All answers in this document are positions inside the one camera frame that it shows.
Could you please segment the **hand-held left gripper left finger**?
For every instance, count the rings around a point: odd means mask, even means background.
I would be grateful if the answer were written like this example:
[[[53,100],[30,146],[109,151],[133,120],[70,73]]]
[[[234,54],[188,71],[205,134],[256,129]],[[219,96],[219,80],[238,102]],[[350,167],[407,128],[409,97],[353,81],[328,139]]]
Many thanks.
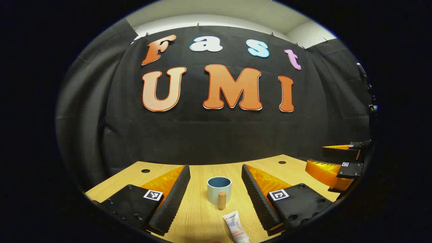
[[[163,236],[176,217],[189,181],[190,168],[183,165],[142,186],[128,184],[93,203],[128,226]]]

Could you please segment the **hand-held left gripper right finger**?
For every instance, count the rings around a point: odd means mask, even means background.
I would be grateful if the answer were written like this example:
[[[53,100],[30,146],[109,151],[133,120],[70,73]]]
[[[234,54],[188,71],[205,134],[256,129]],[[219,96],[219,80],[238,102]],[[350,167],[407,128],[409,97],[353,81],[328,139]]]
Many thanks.
[[[268,235],[299,231],[322,215],[339,196],[304,169],[263,170],[244,164],[242,180]]]

